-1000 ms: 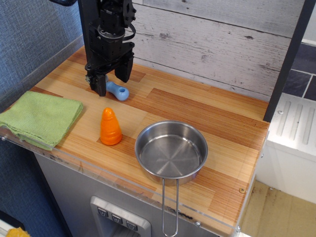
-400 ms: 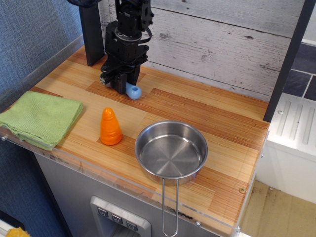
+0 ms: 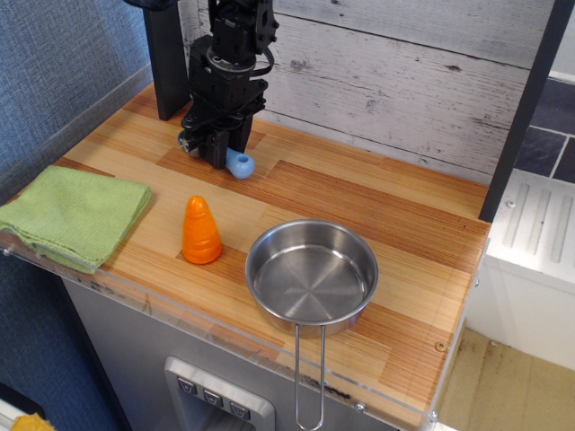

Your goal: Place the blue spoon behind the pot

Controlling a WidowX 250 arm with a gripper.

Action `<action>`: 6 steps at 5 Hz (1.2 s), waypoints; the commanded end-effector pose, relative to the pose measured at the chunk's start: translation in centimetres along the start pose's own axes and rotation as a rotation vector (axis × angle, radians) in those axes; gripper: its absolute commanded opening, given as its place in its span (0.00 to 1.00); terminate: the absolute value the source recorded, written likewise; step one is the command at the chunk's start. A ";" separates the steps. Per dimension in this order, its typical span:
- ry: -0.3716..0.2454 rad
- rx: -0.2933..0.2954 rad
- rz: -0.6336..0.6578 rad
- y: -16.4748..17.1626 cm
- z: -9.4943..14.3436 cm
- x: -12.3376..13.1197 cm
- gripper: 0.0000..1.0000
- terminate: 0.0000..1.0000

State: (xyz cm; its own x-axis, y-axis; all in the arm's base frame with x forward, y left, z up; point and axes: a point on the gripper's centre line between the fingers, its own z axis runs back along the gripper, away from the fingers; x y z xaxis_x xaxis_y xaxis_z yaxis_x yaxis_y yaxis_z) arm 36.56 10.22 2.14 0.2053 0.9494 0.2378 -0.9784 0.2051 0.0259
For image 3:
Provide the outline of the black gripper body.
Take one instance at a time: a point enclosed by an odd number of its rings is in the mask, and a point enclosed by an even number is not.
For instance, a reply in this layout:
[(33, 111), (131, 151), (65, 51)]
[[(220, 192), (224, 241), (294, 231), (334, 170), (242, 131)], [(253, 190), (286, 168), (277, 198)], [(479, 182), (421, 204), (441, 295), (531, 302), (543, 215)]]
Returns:
[(256, 54), (231, 44), (215, 47), (215, 42), (207, 35), (190, 48), (192, 104), (181, 121), (186, 135), (202, 133), (227, 117), (245, 119), (265, 107), (268, 83), (253, 76)]

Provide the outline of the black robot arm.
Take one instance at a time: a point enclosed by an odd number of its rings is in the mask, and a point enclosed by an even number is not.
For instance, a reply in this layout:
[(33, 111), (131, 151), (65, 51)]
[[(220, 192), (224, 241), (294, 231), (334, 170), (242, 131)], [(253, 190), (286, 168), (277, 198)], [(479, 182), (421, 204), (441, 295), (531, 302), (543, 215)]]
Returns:
[(279, 23), (271, 1), (210, 1), (210, 33), (190, 47), (191, 105), (181, 121), (180, 148), (239, 180), (255, 161), (245, 153), (253, 116), (265, 108), (274, 66), (269, 45)]

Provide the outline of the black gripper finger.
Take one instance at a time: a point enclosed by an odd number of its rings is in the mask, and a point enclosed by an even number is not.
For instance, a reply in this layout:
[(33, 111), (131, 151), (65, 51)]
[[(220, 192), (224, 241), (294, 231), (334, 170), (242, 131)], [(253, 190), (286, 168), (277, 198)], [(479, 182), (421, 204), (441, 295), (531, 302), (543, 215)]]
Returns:
[(242, 116), (237, 120), (237, 126), (234, 127), (229, 134), (229, 148), (239, 153), (245, 152), (252, 131), (252, 120), (252, 114)]
[(178, 144), (191, 157), (201, 158), (216, 169), (224, 169), (229, 138), (227, 130), (185, 128), (178, 135)]

